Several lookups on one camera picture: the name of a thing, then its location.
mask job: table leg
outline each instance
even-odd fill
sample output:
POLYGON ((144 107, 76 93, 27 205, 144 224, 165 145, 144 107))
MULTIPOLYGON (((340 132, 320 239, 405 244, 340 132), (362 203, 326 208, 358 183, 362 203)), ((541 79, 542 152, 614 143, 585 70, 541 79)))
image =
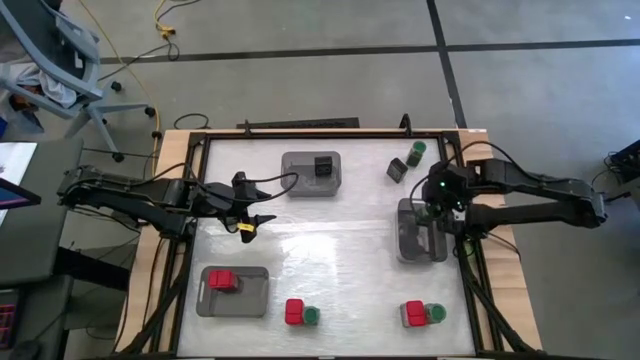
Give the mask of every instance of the table leg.
POLYGON ((129 288, 129 270, 63 247, 58 248, 53 271, 116 290, 129 288))

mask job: yellow cable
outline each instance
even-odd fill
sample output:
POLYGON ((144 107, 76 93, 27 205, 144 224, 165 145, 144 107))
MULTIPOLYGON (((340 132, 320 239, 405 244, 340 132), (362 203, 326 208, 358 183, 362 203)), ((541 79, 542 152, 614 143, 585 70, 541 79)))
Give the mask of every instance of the yellow cable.
MULTIPOLYGON (((87 5, 85 5, 84 0, 78 0, 78 1, 80 2, 80 5, 82 5, 82 7, 86 10, 87 14, 89 14, 89 17, 91 17, 93 22, 96 23, 96 25, 98 26, 98 29, 100 29, 100 32, 102 33, 102 36, 104 36, 104 38, 109 43, 109 46, 111 46, 111 50, 113 50, 113 53, 116 54, 116 58, 118 58, 118 61, 120 62, 120 64, 122 64, 122 66, 127 68, 129 73, 131 74, 131 76, 133 76, 133 78, 136 79, 136 82, 138 83, 138 85, 140 85, 140 88, 142 89, 142 91, 145 93, 145 95, 149 99, 149 102, 151 103, 153 108, 156 110, 156 131, 160 131, 160 110, 158 109, 156 104, 153 102, 153 99, 151 98, 151 95, 149 94, 149 91, 147 91, 146 87, 142 84, 142 81, 140 81, 140 79, 138 79, 138 77, 133 72, 133 70, 131 70, 131 68, 127 64, 125 64, 124 61, 122 61, 122 58, 118 54, 118 51, 116 50, 116 47, 111 42, 111 39, 109 39, 109 36, 107 35, 107 33, 102 28, 102 25, 100 25, 100 23, 95 18, 95 16, 93 16, 93 14, 91 13, 91 10, 89 10, 87 5)), ((158 152, 158 139, 153 138, 153 153, 152 153, 152 155, 156 154, 157 152, 158 152)), ((158 160, 157 160, 158 158, 157 157, 153 157, 152 159, 153 160, 151 162, 151 171, 152 171, 153 175, 155 175, 156 174, 156 166, 158 165, 158 160)))
POLYGON ((156 22, 156 29, 160 30, 162 38, 169 39, 169 36, 175 34, 176 30, 171 26, 160 24, 160 21, 158 20, 158 11, 160 11, 160 8, 162 8, 162 5, 164 5, 165 2, 167 2, 167 0, 160 0, 160 3, 156 6, 156 11, 153 12, 153 21, 156 22))

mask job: monitor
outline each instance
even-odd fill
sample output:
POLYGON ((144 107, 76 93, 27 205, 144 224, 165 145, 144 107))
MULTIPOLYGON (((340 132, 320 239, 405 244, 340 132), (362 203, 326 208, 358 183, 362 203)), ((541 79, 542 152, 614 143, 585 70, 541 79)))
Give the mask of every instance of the monitor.
POLYGON ((40 204, 40 196, 0 178, 0 210, 40 204))

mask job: gray floor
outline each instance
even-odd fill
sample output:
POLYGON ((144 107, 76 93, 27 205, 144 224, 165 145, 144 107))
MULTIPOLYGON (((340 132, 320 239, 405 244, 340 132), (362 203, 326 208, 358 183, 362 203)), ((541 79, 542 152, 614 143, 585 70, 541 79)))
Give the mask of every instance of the gray floor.
MULTIPOLYGON (((121 55, 162 41, 153 28, 156 0, 85 0, 121 55)), ((640 38, 633 0, 437 0, 448 44, 640 38)), ((91 24, 75 2, 72 16, 91 24)), ((427 6, 418 0, 205 0, 165 19, 183 54, 321 47, 433 45, 427 6)), ((111 50, 102 45, 102 54, 111 50)), ((602 158, 638 139, 639 47, 452 53, 468 126, 523 166, 590 181, 602 158)), ((104 72, 113 69, 105 66, 104 72)), ((438 55, 394 54, 137 64, 162 114, 162 128, 203 112, 214 128, 250 121, 358 116, 363 127, 395 127, 404 112, 420 127, 455 126, 438 55)), ((122 73, 121 101, 144 99, 122 73)), ((67 126, 41 116, 56 138, 67 126)), ((153 123, 141 112, 109 118, 122 151, 148 154, 153 123)), ((92 126, 86 146, 106 148, 92 126)), ((33 138, 12 130, 9 139, 33 138)), ((115 164, 85 151, 83 162, 140 176, 143 160, 115 164)), ((596 186, 605 189, 611 179, 596 186)), ((510 204, 530 199, 509 196, 510 204)), ((640 338, 640 223, 620 201, 597 230, 544 224, 515 227, 544 348, 553 354, 637 358, 640 338)), ((117 226, 69 219, 65 242, 95 248, 122 242, 117 226)), ((108 349, 74 334, 67 358, 108 349)))

